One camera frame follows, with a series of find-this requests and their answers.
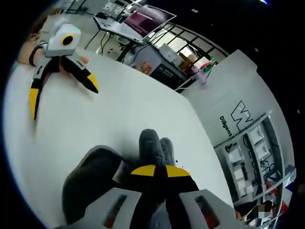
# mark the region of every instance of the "white wall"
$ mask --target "white wall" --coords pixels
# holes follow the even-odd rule
[[[240,101],[246,106],[244,111],[249,112],[241,113],[242,122],[246,120],[246,114],[250,115],[249,120],[255,120],[272,110],[271,119],[283,150],[285,166],[294,165],[292,141],[284,115],[256,69],[255,63],[237,50],[212,69],[203,89],[199,82],[194,82],[182,95],[192,104],[213,146],[228,139],[228,133],[220,121],[221,116],[226,119],[233,135],[239,131],[231,113]]]

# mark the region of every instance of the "desk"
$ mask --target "desk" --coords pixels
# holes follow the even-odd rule
[[[136,48],[136,51],[137,53],[132,59],[132,64],[135,65],[137,69],[140,69],[144,62],[148,63],[151,67],[148,74],[155,80],[173,90],[187,80],[187,76],[184,75],[179,68],[174,66],[174,64],[166,60],[153,45],[148,44],[144,48]]]
[[[28,101],[33,68],[19,65],[4,99],[10,167],[26,202],[48,228],[64,224],[62,185],[88,150],[108,145],[136,157],[139,135],[146,128],[172,140],[177,166],[190,172],[200,189],[233,206],[213,146],[186,98],[108,57],[84,50],[78,54],[90,59],[98,94],[73,77],[54,73],[44,86],[34,122]]]
[[[111,18],[108,19],[101,19],[93,16],[93,20],[96,23],[99,30],[96,32],[96,34],[91,38],[91,40],[86,45],[85,49],[88,47],[88,45],[93,41],[93,39],[96,37],[96,35],[99,33],[100,30],[111,32],[116,35],[119,35],[121,37],[124,37],[130,42],[125,46],[124,50],[118,57],[117,61],[122,62],[127,52],[133,47],[134,44],[142,44],[143,37],[138,34],[135,30],[133,30],[131,27],[129,27],[125,23],[119,23]]]

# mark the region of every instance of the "laptop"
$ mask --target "laptop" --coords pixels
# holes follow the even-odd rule
[[[176,15],[154,6],[144,5],[129,16],[123,24],[123,30],[132,33],[140,41],[150,33],[169,22]]]

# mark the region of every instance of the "window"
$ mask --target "window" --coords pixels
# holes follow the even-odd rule
[[[182,53],[184,56],[188,57],[190,55],[193,55],[192,51],[188,47],[184,47],[180,53]]]
[[[211,52],[209,52],[209,55],[214,57],[218,63],[225,59],[225,56],[218,49],[212,50]]]
[[[174,34],[172,34],[171,32],[168,32],[155,44],[155,46],[157,46],[159,48],[163,44],[167,44],[168,42],[170,42],[174,37],[175,37]]]
[[[183,32],[180,36],[183,37],[184,39],[186,39],[189,42],[196,37],[196,35],[191,34],[189,32],[186,32],[186,31]]]
[[[176,37],[171,41],[168,46],[170,46],[175,52],[179,51],[183,46],[186,45],[186,41],[182,40],[179,37]]]
[[[193,41],[193,44],[198,46],[205,52],[212,48],[211,45],[209,45],[207,42],[205,42],[203,39],[201,39],[199,37],[195,41]]]
[[[180,29],[179,27],[175,26],[173,29],[172,29],[172,32],[175,33],[175,34],[179,34],[183,31],[183,29]]]
[[[165,34],[167,32],[167,30],[165,29],[160,29],[158,32],[152,32],[154,35],[153,36],[149,36],[150,37],[150,41],[152,43],[155,43],[157,40],[159,40],[163,34]]]

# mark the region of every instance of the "wrist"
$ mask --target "wrist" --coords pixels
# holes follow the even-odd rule
[[[43,49],[40,48],[38,49],[35,53],[34,53],[34,56],[33,56],[33,63],[35,66],[37,66],[39,64],[39,61],[41,59],[43,55]]]

